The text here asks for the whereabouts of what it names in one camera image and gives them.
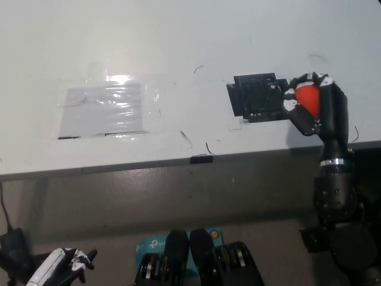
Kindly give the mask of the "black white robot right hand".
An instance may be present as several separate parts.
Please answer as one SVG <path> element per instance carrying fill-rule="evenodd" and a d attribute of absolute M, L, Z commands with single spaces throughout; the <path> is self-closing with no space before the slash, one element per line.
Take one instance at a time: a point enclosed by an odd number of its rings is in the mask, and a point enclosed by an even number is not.
<path fill-rule="evenodd" d="M 296 89 L 311 82 L 319 91 L 320 118 L 314 116 L 296 98 Z M 348 100 L 328 74 L 306 73 L 288 84 L 283 96 L 283 109 L 294 126 L 304 135 L 317 135 L 323 149 L 320 161 L 350 160 L 348 148 Z"/>

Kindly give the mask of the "black white robot left hand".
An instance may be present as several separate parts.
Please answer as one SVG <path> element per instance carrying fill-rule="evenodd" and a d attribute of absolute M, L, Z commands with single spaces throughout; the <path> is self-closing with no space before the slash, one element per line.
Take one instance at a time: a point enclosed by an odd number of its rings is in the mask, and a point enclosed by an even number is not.
<path fill-rule="evenodd" d="M 96 249 L 85 253 L 78 248 L 56 248 L 29 278 L 27 286 L 70 286 L 76 279 L 86 282 L 85 270 L 94 270 Z"/>

